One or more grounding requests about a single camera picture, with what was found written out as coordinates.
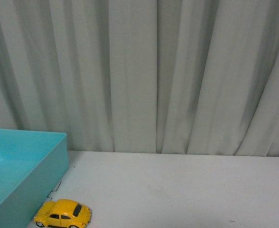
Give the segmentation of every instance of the toy car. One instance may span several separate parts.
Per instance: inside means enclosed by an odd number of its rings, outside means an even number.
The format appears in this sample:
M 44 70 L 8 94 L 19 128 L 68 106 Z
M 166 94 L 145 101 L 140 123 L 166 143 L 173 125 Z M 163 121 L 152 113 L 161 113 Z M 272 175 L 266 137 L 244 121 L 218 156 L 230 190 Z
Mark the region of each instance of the toy car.
M 90 220 L 90 209 L 70 199 L 46 202 L 34 216 L 38 227 L 84 228 Z

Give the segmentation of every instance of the toy car windshield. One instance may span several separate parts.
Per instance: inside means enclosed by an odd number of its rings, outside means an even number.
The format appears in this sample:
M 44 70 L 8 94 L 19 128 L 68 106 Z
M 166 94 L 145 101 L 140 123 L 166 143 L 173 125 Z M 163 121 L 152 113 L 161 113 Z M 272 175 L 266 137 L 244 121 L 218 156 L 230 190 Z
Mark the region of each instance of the toy car windshield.
M 75 207 L 75 209 L 74 209 L 74 211 L 73 211 L 73 215 L 74 215 L 75 217 L 77 217 L 78 214 L 79 214 L 79 212 L 81 211 L 81 209 L 82 209 L 82 206 L 81 206 L 80 204 L 77 204 L 76 207 Z

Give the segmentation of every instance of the toy car wheel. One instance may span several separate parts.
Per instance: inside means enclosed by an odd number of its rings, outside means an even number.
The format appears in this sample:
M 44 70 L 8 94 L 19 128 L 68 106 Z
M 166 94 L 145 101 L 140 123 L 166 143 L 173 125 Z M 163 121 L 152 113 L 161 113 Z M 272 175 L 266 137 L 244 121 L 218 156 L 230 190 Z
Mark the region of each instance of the toy car wheel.
M 37 225 L 38 227 L 45 227 L 44 224 L 42 224 L 41 222 L 36 222 L 36 225 Z

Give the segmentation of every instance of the toy car window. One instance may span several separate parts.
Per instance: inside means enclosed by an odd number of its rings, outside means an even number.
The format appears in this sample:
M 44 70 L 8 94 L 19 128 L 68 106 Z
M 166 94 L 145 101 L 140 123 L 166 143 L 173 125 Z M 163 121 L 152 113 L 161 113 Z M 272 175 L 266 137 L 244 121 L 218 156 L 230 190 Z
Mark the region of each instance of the toy car window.
M 61 215 L 61 218 L 62 219 L 71 219 L 69 216 L 66 216 L 66 215 Z
M 50 215 L 50 218 L 59 219 L 59 215 Z
M 73 211 L 73 215 L 74 215 L 75 217 L 77 217 L 78 214 L 79 214 L 79 212 L 81 211 L 81 209 L 82 209 L 82 206 L 81 206 L 80 204 L 77 204 L 76 207 L 75 207 L 75 209 L 74 209 L 74 211 Z

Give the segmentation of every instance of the plastic tray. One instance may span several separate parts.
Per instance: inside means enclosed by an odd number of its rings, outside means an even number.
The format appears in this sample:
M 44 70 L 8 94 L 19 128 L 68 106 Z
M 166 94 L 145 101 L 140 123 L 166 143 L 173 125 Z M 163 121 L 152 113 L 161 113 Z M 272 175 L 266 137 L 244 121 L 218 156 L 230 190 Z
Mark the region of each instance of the plastic tray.
M 0 129 L 0 228 L 26 227 L 67 168 L 65 133 Z

